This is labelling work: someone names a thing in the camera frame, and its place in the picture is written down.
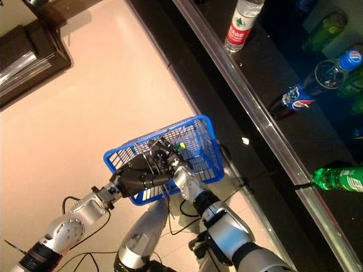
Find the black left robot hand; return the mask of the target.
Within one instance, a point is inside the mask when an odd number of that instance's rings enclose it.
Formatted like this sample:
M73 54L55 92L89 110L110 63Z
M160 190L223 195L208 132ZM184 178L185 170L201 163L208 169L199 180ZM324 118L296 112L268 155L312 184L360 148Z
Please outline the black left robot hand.
M169 166L157 161L150 155L137 155L118 168L110 178L121 193L122 198L128 198L150 189L168 183L171 180Z

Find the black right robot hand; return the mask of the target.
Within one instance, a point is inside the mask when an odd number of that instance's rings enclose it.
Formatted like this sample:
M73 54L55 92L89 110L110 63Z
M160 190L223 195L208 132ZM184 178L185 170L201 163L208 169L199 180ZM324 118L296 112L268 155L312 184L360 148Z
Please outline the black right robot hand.
M181 166L192 169L191 163L184 159L180 150L164 137L150 140L147 145L154 164L163 174L165 173L173 177L176 170Z

